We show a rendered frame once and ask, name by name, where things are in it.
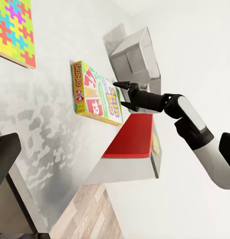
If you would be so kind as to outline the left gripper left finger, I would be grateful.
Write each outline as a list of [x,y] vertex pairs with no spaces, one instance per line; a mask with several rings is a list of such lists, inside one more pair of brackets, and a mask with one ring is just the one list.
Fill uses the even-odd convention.
[[18,133],[0,136],[0,185],[21,153]]

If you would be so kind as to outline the toy box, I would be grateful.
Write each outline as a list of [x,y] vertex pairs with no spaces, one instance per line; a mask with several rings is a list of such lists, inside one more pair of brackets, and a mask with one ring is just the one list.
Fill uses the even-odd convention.
[[[152,45],[148,27],[128,36],[110,56],[119,82],[129,81],[139,85],[149,84],[150,93],[161,95],[161,74]],[[130,102],[128,90],[121,89],[125,102]],[[139,108],[131,114],[159,114],[160,112]]]

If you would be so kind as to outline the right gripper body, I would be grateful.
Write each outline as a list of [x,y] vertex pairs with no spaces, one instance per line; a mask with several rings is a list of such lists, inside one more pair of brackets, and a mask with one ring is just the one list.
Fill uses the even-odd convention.
[[149,100],[153,94],[154,93],[140,91],[138,84],[132,84],[128,91],[128,95],[134,112],[137,112],[139,108],[150,110]]

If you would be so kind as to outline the board game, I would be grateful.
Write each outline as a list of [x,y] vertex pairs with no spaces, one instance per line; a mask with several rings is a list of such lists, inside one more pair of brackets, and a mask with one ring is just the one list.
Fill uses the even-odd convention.
[[83,61],[72,64],[76,114],[123,124],[119,89]]

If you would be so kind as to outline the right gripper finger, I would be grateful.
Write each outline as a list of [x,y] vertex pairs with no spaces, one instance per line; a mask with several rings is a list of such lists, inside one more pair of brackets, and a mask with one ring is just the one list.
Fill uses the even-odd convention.
[[130,87],[132,86],[133,83],[130,83],[129,81],[124,81],[124,82],[114,82],[113,85],[116,86],[116,87],[120,87],[120,88],[123,88],[123,89],[130,89]]
[[128,109],[133,110],[132,105],[131,105],[130,102],[124,102],[124,101],[121,101],[121,105],[127,107]]

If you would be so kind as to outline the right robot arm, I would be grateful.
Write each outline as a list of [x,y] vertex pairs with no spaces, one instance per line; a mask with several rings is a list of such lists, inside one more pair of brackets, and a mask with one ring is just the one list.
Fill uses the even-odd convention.
[[137,112],[139,108],[164,112],[173,119],[178,134],[185,139],[210,179],[220,188],[230,190],[230,166],[219,151],[220,142],[208,129],[190,101],[181,94],[150,93],[149,84],[129,81],[114,82],[114,86],[128,91],[130,102],[121,105]]

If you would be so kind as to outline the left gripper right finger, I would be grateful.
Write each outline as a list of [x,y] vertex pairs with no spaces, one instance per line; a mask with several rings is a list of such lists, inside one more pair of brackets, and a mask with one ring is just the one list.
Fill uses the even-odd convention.
[[230,133],[223,132],[220,140],[219,151],[230,166]]

